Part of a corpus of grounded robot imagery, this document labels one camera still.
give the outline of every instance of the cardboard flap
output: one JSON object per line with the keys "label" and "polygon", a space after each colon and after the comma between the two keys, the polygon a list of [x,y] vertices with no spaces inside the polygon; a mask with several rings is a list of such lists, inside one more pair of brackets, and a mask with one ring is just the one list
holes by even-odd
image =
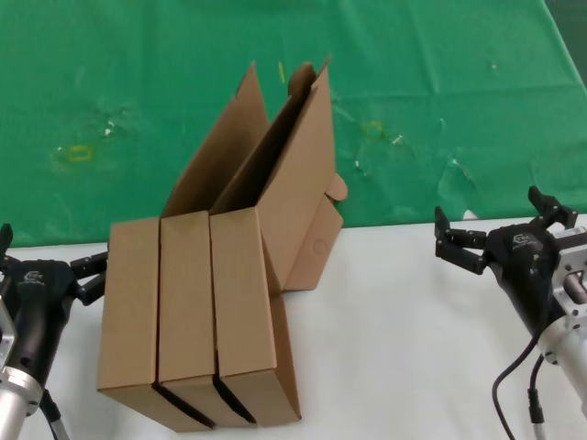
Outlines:
{"label": "cardboard flap", "polygon": [[342,216],[324,196],[285,283],[285,290],[311,291],[317,287],[341,228]]}
{"label": "cardboard flap", "polygon": [[327,189],[327,196],[332,199],[336,200],[337,202],[342,202],[347,198],[349,195],[349,188],[345,181],[342,180],[338,174],[334,175],[334,179],[330,183]]}
{"label": "cardboard flap", "polygon": [[175,183],[162,217],[212,207],[269,126],[254,64]]}
{"label": "cardboard flap", "polygon": [[249,208],[259,200],[309,94],[310,84],[298,88],[288,98],[260,144],[250,152],[220,194],[210,214],[216,215]]}
{"label": "cardboard flap", "polygon": [[309,88],[315,80],[314,66],[311,62],[305,62],[292,74],[290,81],[287,83],[287,94],[292,96],[300,90]]}
{"label": "cardboard flap", "polygon": [[325,68],[312,85],[258,204],[263,240],[282,286],[334,176],[334,130]]}

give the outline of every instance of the metal bracket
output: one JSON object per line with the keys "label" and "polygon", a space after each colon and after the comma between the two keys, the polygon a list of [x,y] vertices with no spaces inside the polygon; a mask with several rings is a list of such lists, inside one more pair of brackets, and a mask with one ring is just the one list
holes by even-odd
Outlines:
{"label": "metal bracket", "polygon": [[585,265],[587,245],[562,249],[559,255],[559,265],[552,276],[552,294],[568,316],[585,316],[587,315],[587,304],[577,304],[573,301],[565,291],[563,284],[568,275],[587,270]]}
{"label": "metal bracket", "polygon": [[8,357],[10,356],[10,352],[17,341],[15,323],[12,322],[10,313],[8,313],[6,305],[2,300],[3,293],[3,291],[0,291],[0,332],[2,335],[2,340],[0,341],[0,373],[4,369]]}

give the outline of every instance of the silver metal arm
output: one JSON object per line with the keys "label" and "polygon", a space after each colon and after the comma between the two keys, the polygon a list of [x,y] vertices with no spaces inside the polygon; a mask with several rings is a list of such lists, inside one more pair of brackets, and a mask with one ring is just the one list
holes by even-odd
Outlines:
{"label": "silver metal arm", "polygon": [[[553,234],[556,239],[584,234],[575,228]],[[565,315],[548,326],[538,340],[545,360],[559,365],[582,402],[587,417],[587,245],[566,247],[552,277],[552,294]]]}

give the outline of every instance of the brown cardboard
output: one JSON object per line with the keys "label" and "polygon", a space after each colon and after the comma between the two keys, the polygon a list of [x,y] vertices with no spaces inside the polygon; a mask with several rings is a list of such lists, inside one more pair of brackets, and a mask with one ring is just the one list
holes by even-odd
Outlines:
{"label": "brown cardboard", "polygon": [[229,389],[217,383],[219,391],[215,386],[207,210],[259,144],[268,125],[252,65],[177,181],[161,215],[159,383],[218,426],[246,426],[249,415]]}
{"label": "brown cardboard", "polygon": [[271,310],[257,210],[215,215],[211,233],[220,376],[258,424],[299,420],[287,321],[284,308]]}
{"label": "brown cardboard", "polygon": [[218,365],[258,424],[301,417],[281,293],[313,289],[342,227],[327,69],[296,71],[291,96],[210,217]]}
{"label": "brown cardboard", "polygon": [[[229,101],[178,179],[163,209],[161,277],[159,220],[149,221],[148,234],[140,222],[113,227],[108,279],[114,277],[115,281],[109,282],[107,292],[117,300],[106,300],[113,305],[105,309],[103,355],[100,358],[103,373],[98,379],[98,389],[176,432],[207,428],[169,401],[204,424],[249,424],[241,416],[249,416],[246,410],[215,378],[215,315],[208,214],[205,210],[212,207],[233,174],[259,144],[268,125],[259,80],[252,65],[236,96]],[[118,233],[119,228],[126,232]],[[138,262],[133,262],[135,257],[139,258]],[[125,280],[122,280],[122,273],[126,274]],[[140,278],[143,273],[149,274],[149,288],[143,286],[126,291],[125,282]],[[132,301],[139,301],[141,294],[149,297],[143,303],[146,310],[142,313],[119,312],[127,311],[127,308],[118,303],[128,300],[129,295]],[[134,356],[139,349],[148,352],[148,356]],[[133,368],[125,364],[127,358]],[[149,366],[150,369],[143,373],[142,379],[134,379],[141,377],[139,366],[143,369]]]}
{"label": "brown cardboard", "polygon": [[177,432],[301,417],[282,293],[317,285],[347,190],[327,68],[288,90],[269,126],[251,66],[161,219],[112,230],[98,388]]}
{"label": "brown cardboard", "polygon": [[159,384],[220,426],[246,426],[214,386],[208,213],[161,220]]}
{"label": "brown cardboard", "polygon": [[162,217],[205,211],[257,147],[269,126],[255,65],[187,165]]}
{"label": "brown cardboard", "polygon": [[209,429],[152,388],[157,378],[159,219],[112,226],[97,388],[176,432]]}

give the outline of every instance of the black cable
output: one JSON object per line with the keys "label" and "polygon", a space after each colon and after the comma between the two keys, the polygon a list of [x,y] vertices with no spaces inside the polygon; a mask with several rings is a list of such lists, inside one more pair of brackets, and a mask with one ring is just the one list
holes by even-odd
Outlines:
{"label": "black cable", "polygon": [[515,440],[515,437],[512,434],[512,430],[510,429],[509,424],[507,424],[507,421],[505,420],[504,412],[502,411],[502,406],[500,405],[499,398],[497,397],[497,389],[499,388],[500,384],[504,381],[504,379],[507,378],[512,373],[512,371],[517,369],[522,364],[522,362],[524,362],[526,360],[528,355],[532,352],[532,350],[536,346],[538,339],[540,339],[542,332],[544,331],[544,329],[547,326],[548,310],[550,308],[549,307],[550,306],[550,298],[551,298],[551,295],[550,295],[550,293],[548,293],[547,299],[546,299],[545,304],[542,308],[542,312],[540,313],[540,319],[538,321],[537,331],[534,333],[534,335],[532,335],[532,339],[530,339],[529,344],[524,349],[524,351],[520,354],[520,356],[518,356],[517,359],[514,362],[512,362],[512,364],[508,368],[506,368],[502,372],[502,374],[500,374],[497,377],[497,379],[495,380],[495,382],[493,383],[493,386],[492,386],[493,406],[495,406],[495,410],[497,411],[497,415],[499,416],[499,420],[502,422],[502,426],[504,427],[505,433],[507,434],[507,436],[509,437],[510,440]]}
{"label": "black cable", "polygon": [[58,440],[57,435],[53,431],[52,424],[60,420],[61,413],[59,411],[59,408],[57,407],[57,403],[53,401],[49,393],[49,390],[47,389],[43,391],[43,397],[41,397],[40,399],[39,408],[43,412],[45,419],[47,419],[47,423],[49,424],[49,428],[51,430],[51,433],[53,434],[53,440]]}
{"label": "black cable", "polygon": [[532,424],[544,423],[544,413],[542,412],[542,407],[540,406],[538,390],[536,388],[538,372],[540,371],[540,367],[542,366],[543,362],[544,357],[540,355],[536,361],[536,364],[534,364],[534,367],[532,368],[532,374],[530,375],[530,387],[528,388],[528,410],[530,411],[530,422],[532,422]]}
{"label": "black cable", "polygon": [[536,364],[534,364],[534,367],[532,368],[532,374],[530,374],[530,390],[536,389],[536,379],[538,377],[538,371],[542,366],[542,362],[544,362],[544,356],[540,355],[536,361]]}

